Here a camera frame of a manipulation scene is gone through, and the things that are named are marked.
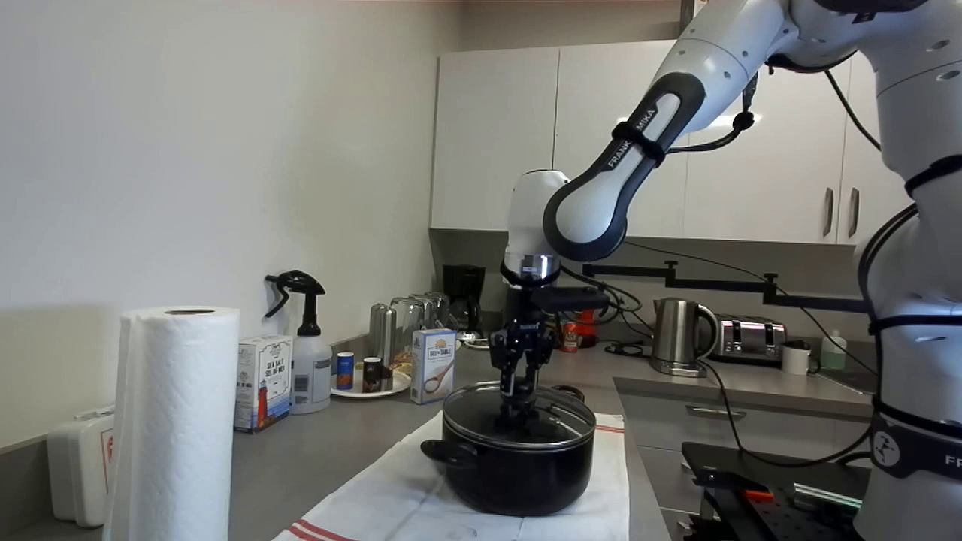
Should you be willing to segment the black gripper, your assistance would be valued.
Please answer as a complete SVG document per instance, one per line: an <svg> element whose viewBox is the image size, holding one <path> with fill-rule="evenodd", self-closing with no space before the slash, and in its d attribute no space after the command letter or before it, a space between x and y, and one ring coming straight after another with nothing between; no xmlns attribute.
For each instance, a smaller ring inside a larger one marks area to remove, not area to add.
<svg viewBox="0 0 962 541"><path fill-rule="evenodd" d="M543 322L520 322L511 320L506 329L489 333L489 363L502 374L499 375L499 418L514 422L535 415L535 374L555 355L555 332Z"/></svg>

